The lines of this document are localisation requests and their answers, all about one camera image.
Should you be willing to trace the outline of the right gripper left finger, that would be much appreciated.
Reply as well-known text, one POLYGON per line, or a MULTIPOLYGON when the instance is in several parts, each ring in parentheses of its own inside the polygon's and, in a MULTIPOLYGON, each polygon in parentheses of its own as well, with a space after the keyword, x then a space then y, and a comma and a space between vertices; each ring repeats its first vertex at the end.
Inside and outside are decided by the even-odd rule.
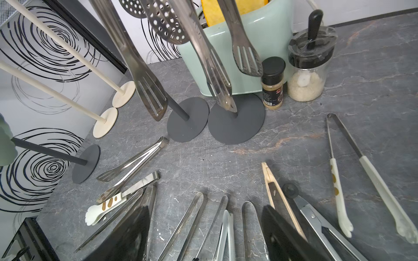
POLYGON ((139 207, 85 260, 141 261, 146 250, 149 227, 149 207, 139 207))

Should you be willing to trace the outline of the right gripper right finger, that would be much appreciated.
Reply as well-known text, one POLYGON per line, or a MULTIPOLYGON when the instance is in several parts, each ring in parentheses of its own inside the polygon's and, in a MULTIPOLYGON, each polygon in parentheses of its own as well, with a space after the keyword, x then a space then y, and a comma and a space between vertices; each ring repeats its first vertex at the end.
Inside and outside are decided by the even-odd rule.
POLYGON ((326 260, 270 205, 262 209, 261 229, 271 261, 326 260))

